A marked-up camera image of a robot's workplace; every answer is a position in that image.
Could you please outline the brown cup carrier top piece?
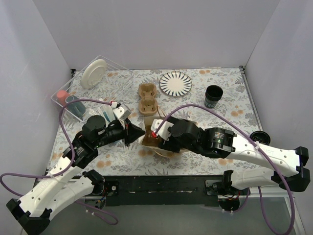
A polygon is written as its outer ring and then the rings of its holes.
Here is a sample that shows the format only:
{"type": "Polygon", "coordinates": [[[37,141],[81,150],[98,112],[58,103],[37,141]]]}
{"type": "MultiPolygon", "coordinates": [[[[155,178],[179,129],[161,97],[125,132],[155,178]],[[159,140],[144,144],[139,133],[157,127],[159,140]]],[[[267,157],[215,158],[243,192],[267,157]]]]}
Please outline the brown cup carrier top piece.
{"type": "Polygon", "coordinates": [[[158,144],[161,142],[161,138],[160,137],[155,138],[152,136],[151,125],[145,126],[145,131],[146,134],[142,141],[142,145],[148,147],[158,147],[158,144]]]}

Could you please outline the brown paper bag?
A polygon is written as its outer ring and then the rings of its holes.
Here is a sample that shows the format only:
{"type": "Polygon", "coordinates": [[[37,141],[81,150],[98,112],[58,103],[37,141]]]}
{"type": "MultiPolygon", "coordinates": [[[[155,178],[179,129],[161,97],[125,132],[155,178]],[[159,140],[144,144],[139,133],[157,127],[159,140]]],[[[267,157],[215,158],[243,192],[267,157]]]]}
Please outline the brown paper bag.
{"type": "Polygon", "coordinates": [[[174,153],[188,152],[187,149],[178,150],[177,147],[170,146],[170,134],[164,134],[166,127],[172,127],[174,122],[178,119],[174,117],[169,118],[158,132],[157,137],[153,137],[152,133],[159,127],[164,120],[165,116],[148,116],[143,118],[142,129],[145,131],[145,135],[138,139],[138,143],[144,147],[149,148],[160,156],[170,157],[174,153]]]}

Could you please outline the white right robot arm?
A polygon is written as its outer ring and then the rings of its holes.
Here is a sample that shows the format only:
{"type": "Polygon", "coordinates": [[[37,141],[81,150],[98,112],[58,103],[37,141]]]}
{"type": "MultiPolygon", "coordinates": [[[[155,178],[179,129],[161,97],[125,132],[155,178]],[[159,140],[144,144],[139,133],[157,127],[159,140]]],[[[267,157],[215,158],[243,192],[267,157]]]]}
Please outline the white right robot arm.
{"type": "Polygon", "coordinates": [[[159,148],[179,153],[182,149],[211,159],[240,160],[259,165],[259,168],[227,170],[220,182],[209,188],[217,194],[234,194],[237,190],[261,186],[279,186],[292,192],[303,192],[311,177],[305,168],[308,150],[274,148],[249,141],[233,131],[219,127],[202,129],[195,123],[173,118],[153,122],[152,136],[160,138],[159,148]]]}

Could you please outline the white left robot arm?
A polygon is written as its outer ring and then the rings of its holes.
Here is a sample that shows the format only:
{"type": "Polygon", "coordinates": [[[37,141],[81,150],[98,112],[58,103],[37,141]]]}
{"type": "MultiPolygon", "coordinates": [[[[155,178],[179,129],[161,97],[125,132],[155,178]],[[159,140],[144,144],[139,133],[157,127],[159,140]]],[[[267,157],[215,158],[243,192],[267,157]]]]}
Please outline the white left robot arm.
{"type": "Polygon", "coordinates": [[[98,148],[122,140],[129,145],[145,131],[128,119],[106,124],[102,116],[91,116],[53,169],[30,192],[11,199],[7,208],[29,235],[41,234],[55,215],[85,195],[98,196],[105,178],[84,168],[98,156],[98,148]]]}

